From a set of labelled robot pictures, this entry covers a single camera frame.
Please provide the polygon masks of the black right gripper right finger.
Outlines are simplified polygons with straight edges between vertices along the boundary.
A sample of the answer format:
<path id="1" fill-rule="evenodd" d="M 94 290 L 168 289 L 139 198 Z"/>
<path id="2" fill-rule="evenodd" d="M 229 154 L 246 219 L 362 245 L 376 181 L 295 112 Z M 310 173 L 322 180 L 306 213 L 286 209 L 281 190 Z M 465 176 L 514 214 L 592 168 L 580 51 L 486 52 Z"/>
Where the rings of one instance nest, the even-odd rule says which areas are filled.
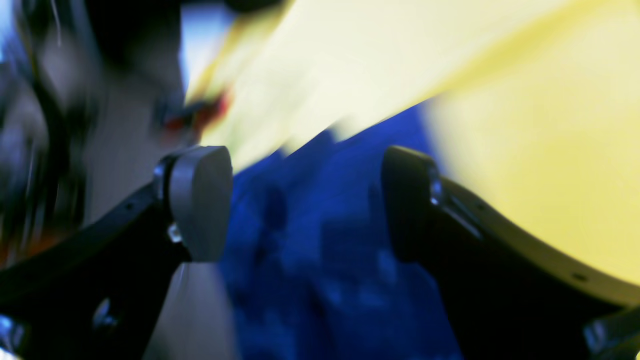
<path id="1" fill-rule="evenodd" d="M 467 360 L 638 358 L 638 285 L 535 238 L 425 153 L 387 148 L 381 187 L 394 255 L 434 278 Z"/>

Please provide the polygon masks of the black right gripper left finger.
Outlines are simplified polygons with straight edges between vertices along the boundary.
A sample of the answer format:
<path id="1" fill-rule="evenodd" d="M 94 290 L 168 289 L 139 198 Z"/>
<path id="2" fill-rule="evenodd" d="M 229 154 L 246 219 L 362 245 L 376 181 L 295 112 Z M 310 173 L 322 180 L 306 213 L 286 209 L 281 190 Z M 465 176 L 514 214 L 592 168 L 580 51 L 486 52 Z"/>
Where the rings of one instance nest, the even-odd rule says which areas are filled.
<path id="1" fill-rule="evenodd" d="M 226 146 L 192 146 L 96 223 L 3 269 L 1 354 L 140 360 L 176 269 L 222 257 L 232 194 Z"/>

